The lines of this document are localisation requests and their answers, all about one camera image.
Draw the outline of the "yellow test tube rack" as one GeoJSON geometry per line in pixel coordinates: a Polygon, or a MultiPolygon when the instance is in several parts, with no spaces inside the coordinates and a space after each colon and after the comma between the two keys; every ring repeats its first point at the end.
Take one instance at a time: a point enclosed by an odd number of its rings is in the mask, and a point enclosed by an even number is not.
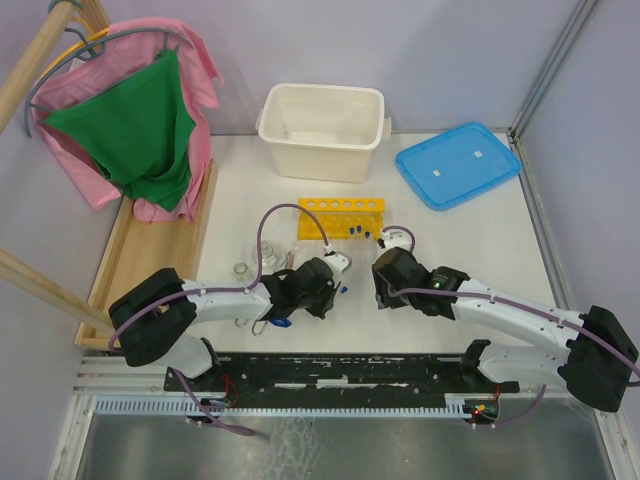
{"type": "Polygon", "coordinates": [[[329,240],[378,239],[384,227],[383,198],[307,197],[299,198],[298,205],[315,216],[329,240]],[[357,232],[358,225],[362,226],[362,233],[357,232]],[[350,227],[355,228],[353,235],[350,227]],[[370,238],[365,238],[365,231],[371,232],[370,238]]]}

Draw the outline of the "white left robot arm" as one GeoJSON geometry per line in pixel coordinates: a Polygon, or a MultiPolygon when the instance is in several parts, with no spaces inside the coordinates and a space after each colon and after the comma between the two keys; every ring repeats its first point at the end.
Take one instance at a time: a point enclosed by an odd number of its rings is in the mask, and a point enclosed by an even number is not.
{"type": "Polygon", "coordinates": [[[351,260],[334,251],[295,270],[264,275],[253,286],[206,285],[163,268],[111,305],[115,332],[109,346],[119,345],[130,367],[177,370],[198,389],[209,390],[219,383],[221,366],[208,340],[187,333],[190,326],[226,320],[273,323],[298,310],[323,319],[350,267],[351,260]]]}

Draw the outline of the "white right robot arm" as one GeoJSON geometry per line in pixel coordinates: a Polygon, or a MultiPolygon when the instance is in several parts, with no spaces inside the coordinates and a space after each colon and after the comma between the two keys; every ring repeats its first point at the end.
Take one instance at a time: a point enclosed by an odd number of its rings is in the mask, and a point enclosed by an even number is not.
{"type": "Polygon", "coordinates": [[[492,382],[556,385],[594,409],[615,413],[627,389],[639,385],[631,379],[639,373],[638,349],[603,307],[583,313],[526,302],[449,267],[428,270],[401,247],[385,250],[372,274],[382,309],[411,307],[519,340],[517,346],[474,341],[458,368],[469,390],[492,382]]]}

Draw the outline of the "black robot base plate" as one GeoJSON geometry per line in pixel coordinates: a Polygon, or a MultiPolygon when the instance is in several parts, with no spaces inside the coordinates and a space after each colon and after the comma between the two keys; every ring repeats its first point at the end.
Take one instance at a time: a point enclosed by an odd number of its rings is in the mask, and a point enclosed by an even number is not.
{"type": "Polygon", "coordinates": [[[221,353],[199,393],[229,393],[237,408],[443,407],[447,394],[517,393],[462,365],[460,354],[221,353]]]}

